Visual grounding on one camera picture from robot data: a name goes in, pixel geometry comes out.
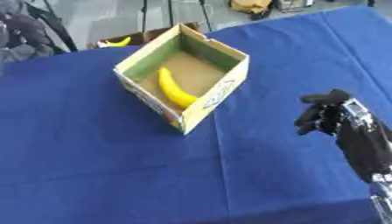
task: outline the cardboard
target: cardboard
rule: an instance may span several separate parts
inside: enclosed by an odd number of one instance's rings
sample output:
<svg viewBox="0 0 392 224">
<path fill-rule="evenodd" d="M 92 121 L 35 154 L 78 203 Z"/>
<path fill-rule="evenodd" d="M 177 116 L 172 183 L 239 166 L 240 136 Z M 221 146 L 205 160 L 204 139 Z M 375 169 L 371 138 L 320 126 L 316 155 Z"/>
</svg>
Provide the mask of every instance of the cardboard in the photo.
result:
<svg viewBox="0 0 392 224">
<path fill-rule="evenodd" d="M 200 29 L 199 23 L 193 22 L 193 23 L 187 23 L 185 25 L 195 31 L 198 31 Z M 161 35 L 164 32 L 167 32 L 170 29 L 171 28 L 166 27 L 166 28 L 161 28 L 161 29 L 149 30 L 149 31 L 146 31 L 145 33 L 139 31 L 139 32 L 128 34 L 128 35 L 123 35 L 120 37 L 100 39 L 94 43 L 89 43 L 87 45 L 87 49 L 102 48 L 100 43 L 105 43 L 106 41 L 116 43 L 116 42 L 122 41 L 123 39 L 126 39 L 127 37 L 132 38 L 132 40 L 130 41 L 128 46 L 140 46 L 140 45 L 144 45 L 144 44 L 149 43 L 150 41 L 159 37 L 159 35 Z"/>
<path fill-rule="evenodd" d="M 187 109 L 168 99 L 158 84 L 158 69 L 171 70 L 176 83 L 199 99 Z M 130 92 L 189 133 L 245 79 L 249 56 L 178 24 L 115 67 Z"/>
</svg>

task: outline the tripod leg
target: tripod leg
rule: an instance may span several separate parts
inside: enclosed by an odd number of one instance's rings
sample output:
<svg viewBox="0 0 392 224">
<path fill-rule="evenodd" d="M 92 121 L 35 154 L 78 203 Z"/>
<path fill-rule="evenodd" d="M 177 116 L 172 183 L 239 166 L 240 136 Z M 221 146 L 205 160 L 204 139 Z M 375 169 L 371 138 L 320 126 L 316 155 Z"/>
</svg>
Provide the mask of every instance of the tripod leg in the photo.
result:
<svg viewBox="0 0 392 224">
<path fill-rule="evenodd" d="M 173 17 L 172 0 L 167 0 L 167 4 L 168 4 L 168 6 L 169 6 L 170 26 L 174 26 L 174 17 Z"/>
<path fill-rule="evenodd" d="M 145 33 L 145 26 L 146 26 L 146 23 L 147 23 L 147 7 L 148 7 L 147 0 L 143 0 L 143 8 L 142 8 L 143 28 L 142 28 L 142 33 Z"/>
</svg>

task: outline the chair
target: chair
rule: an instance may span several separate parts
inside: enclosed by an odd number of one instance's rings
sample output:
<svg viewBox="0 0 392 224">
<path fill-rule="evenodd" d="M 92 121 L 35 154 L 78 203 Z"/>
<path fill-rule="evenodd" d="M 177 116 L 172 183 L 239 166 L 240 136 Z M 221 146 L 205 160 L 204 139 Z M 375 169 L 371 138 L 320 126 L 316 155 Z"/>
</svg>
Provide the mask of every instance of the chair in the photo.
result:
<svg viewBox="0 0 392 224">
<path fill-rule="evenodd" d="M 47 2 L 47 0 L 44 0 L 44 3 L 47 10 L 42 10 L 38 7 L 33 6 L 30 3 L 25 2 L 27 12 L 33 18 L 41 19 L 42 21 L 44 21 L 44 23 L 46 23 L 49 26 L 49 28 L 51 28 L 56 33 L 56 35 L 59 36 L 61 41 L 64 42 L 64 44 L 66 45 L 66 47 L 69 49 L 70 52 L 77 52 L 78 48 L 76 47 L 76 44 L 74 43 L 73 39 L 69 35 L 67 29 L 61 23 L 61 18 L 56 16 L 52 6 Z M 56 53 L 65 52 L 61 48 L 57 47 L 54 43 L 52 43 L 52 46 Z"/>
</svg>

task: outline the robotic hand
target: robotic hand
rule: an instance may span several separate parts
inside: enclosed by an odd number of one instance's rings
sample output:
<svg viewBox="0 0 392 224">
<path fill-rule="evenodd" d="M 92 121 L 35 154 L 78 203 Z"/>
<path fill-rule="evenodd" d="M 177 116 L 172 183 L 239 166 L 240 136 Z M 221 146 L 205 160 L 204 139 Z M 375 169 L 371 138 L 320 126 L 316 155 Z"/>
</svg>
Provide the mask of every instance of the robotic hand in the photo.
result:
<svg viewBox="0 0 392 224">
<path fill-rule="evenodd" d="M 306 95 L 301 100 L 312 105 L 295 121 L 298 134 L 318 130 L 337 137 L 347 162 L 369 183 L 381 219 L 392 223 L 392 132 L 342 90 Z"/>
</svg>

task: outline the printed logo on box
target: printed logo on box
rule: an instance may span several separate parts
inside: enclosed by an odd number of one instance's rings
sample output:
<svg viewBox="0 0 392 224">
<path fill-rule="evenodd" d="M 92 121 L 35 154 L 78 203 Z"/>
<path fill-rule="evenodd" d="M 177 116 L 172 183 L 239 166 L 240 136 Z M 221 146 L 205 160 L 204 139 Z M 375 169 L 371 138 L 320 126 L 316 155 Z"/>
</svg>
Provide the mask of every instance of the printed logo on box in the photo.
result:
<svg viewBox="0 0 392 224">
<path fill-rule="evenodd" d="M 212 106 L 219 104 L 226 94 L 229 92 L 235 80 L 226 80 L 218 86 L 218 90 L 213 94 L 213 96 L 206 102 L 203 109 L 209 109 Z"/>
</svg>

